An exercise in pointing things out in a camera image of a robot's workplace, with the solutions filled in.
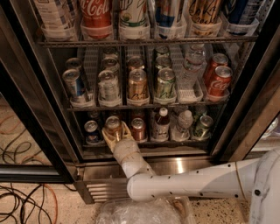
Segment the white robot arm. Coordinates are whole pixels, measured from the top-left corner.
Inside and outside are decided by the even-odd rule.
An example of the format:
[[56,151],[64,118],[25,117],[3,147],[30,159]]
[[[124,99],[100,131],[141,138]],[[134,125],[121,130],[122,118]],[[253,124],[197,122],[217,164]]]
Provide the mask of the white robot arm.
[[121,132],[102,130],[114,158],[128,179],[134,201],[167,195],[250,199],[249,224],[280,223],[280,149],[260,158],[215,165],[175,175],[157,175],[144,160],[125,122]]

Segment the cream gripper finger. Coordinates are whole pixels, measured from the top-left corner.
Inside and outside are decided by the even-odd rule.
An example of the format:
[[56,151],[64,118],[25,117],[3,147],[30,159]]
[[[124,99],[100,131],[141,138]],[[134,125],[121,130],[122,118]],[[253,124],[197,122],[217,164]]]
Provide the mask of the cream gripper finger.
[[122,139],[133,140],[134,137],[131,134],[131,131],[125,122],[122,122]]
[[110,148],[111,151],[114,151],[116,144],[117,144],[117,139],[114,136],[111,135],[104,135],[103,136],[107,146]]

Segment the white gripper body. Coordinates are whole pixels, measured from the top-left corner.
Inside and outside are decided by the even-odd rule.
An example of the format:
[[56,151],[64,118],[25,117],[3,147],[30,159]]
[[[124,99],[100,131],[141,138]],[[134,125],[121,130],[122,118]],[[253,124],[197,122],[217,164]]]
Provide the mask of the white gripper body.
[[151,166],[144,160],[135,140],[122,139],[115,145],[113,155],[128,179],[139,173],[155,175]]

